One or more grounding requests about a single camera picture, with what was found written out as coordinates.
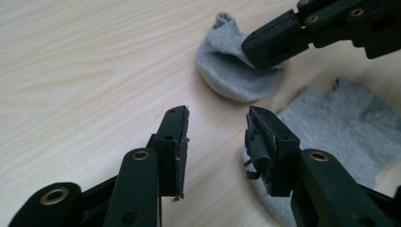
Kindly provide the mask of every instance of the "wooden table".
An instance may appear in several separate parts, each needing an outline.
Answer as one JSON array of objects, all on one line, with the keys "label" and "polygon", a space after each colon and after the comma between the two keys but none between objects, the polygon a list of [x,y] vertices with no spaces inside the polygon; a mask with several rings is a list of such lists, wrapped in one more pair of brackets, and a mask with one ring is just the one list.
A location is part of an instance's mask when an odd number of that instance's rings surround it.
[{"label": "wooden table", "polygon": [[[0,3],[0,226],[55,182],[86,190],[144,147],[166,110],[190,110],[185,200],[164,199],[165,226],[278,225],[240,160],[250,104],[218,96],[195,53],[220,10],[250,33],[293,0],[2,1]],[[367,60],[350,42],[291,59],[269,98],[279,113],[310,85],[361,82],[401,114],[401,52]],[[378,178],[392,196],[401,163]]]}]

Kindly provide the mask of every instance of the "gray cloth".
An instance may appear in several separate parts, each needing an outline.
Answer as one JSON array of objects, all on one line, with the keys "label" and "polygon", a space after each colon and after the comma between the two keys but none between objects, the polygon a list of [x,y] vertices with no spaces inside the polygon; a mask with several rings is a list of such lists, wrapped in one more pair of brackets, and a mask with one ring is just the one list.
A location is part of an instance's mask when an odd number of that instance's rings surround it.
[{"label": "gray cloth", "polygon": [[[278,117],[301,139],[301,149],[330,152],[367,187],[375,187],[376,175],[401,158],[400,116],[361,84],[340,79],[332,93],[304,88]],[[245,150],[242,156],[245,163]],[[289,198],[270,197],[261,179],[252,184],[279,222],[296,226]]]},{"label": "gray cloth", "polygon": [[278,69],[287,64],[285,61],[269,70],[253,68],[241,50],[246,37],[228,12],[219,12],[196,55],[196,64],[206,83],[221,96],[239,102],[268,96]]}]

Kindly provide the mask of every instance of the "light wood surface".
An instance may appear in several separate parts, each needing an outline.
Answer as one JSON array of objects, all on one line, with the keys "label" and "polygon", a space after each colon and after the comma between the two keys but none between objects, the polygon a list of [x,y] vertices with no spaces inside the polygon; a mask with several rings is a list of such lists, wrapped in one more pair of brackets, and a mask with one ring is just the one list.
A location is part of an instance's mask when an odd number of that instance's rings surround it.
[{"label": "light wood surface", "polygon": [[[187,105],[185,199],[164,199],[165,226],[274,226],[240,161],[250,104],[214,93],[195,53],[218,11],[246,33],[288,9],[270,1],[2,1],[0,3],[0,226],[38,189],[86,190],[144,147],[166,110]],[[306,86],[361,82],[401,114],[401,52],[367,60],[349,42],[291,59],[269,98],[279,113]],[[401,163],[378,178],[391,195]]]}]

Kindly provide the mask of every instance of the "sock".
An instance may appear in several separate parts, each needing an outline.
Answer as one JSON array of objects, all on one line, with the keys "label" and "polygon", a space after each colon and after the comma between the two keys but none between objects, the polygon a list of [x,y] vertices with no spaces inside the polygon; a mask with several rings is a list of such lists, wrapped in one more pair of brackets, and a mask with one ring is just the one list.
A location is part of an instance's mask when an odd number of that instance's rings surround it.
[{"label": "sock", "polygon": [[247,35],[242,33],[228,12],[219,12],[213,28],[196,54],[196,64],[206,83],[219,95],[238,102],[251,102],[269,95],[280,63],[269,70],[258,70],[241,50]]},{"label": "sock", "polygon": [[[300,138],[301,149],[330,152],[364,186],[374,188],[376,175],[401,158],[401,117],[361,84],[340,79],[332,93],[305,88],[278,117]],[[246,150],[242,159],[249,159]],[[269,196],[261,179],[252,184],[279,222],[296,226],[290,198]]]}]

